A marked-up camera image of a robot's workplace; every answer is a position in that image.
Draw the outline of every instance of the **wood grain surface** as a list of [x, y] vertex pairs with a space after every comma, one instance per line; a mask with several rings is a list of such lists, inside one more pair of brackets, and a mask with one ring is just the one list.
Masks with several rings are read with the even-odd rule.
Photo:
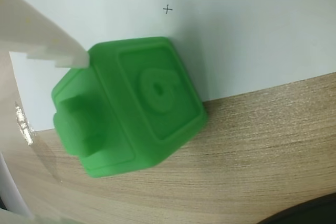
[[84, 223], [250, 224], [336, 190], [336, 74], [206, 102], [207, 127], [161, 165], [90, 178], [54, 130], [28, 146], [0, 54], [0, 150], [30, 209]]

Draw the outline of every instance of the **pencil mark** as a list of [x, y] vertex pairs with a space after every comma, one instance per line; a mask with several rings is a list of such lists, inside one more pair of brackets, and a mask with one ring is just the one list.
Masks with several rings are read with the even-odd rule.
[[169, 5], [167, 5], [167, 8], [163, 8], [166, 11], [166, 14], [168, 14], [168, 11], [173, 10], [169, 8]]

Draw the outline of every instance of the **white plastic object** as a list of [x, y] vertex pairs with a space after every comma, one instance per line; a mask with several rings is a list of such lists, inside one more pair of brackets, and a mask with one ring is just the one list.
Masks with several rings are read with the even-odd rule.
[[0, 0], [0, 50], [54, 60], [55, 67], [89, 66], [87, 51], [24, 0]]

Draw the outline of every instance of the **green rubber block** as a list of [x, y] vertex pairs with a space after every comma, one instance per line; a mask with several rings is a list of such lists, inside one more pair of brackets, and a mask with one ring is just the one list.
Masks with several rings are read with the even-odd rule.
[[65, 149], [93, 177], [157, 165], [195, 136], [207, 115], [166, 38], [104, 42], [90, 67], [70, 69], [52, 91]]

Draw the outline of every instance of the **paper sheet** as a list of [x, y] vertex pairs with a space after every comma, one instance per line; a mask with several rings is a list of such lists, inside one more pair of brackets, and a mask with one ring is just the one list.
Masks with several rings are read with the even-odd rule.
[[[171, 38], [204, 101], [336, 71], [336, 0], [26, 1], [86, 49], [109, 40]], [[30, 123], [53, 128], [50, 93], [66, 70], [11, 57]]]

